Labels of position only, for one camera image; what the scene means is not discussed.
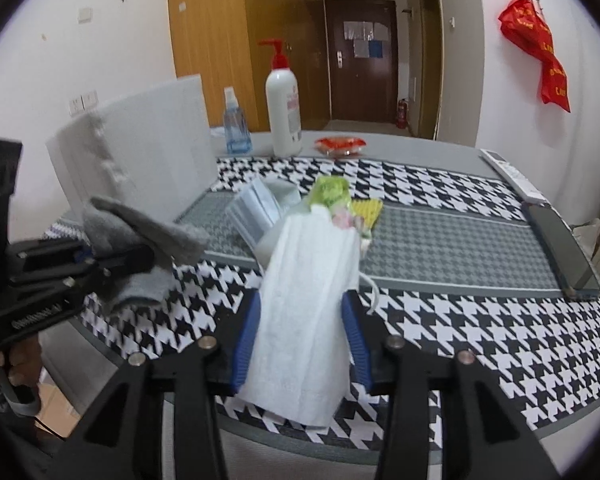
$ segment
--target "white lotion bottle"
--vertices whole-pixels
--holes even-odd
[[[282,40],[264,40],[260,45],[276,49],[265,85],[273,153],[278,157],[298,155],[302,150],[298,80],[282,54]]]

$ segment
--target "bottle label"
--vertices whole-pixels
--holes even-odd
[[[294,91],[286,96],[286,114],[289,120],[289,133],[293,142],[298,142],[302,138],[300,124],[300,98],[298,90],[294,87]]]

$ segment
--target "blue liquid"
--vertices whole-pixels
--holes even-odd
[[[224,138],[227,153],[231,155],[249,153],[253,148],[242,108],[229,108],[224,111]]]

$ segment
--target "doorway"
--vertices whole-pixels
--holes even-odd
[[[433,139],[438,127],[442,89],[442,14],[440,0],[420,0],[422,19],[422,90],[418,136]]]
[[[398,101],[395,2],[325,0],[331,118],[394,123]]]

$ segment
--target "green plastic wrapper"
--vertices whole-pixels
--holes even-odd
[[[349,183],[341,176],[319,176],[309,192],[309,205],[321,204],[334,213],[334,208],[351,209]]]

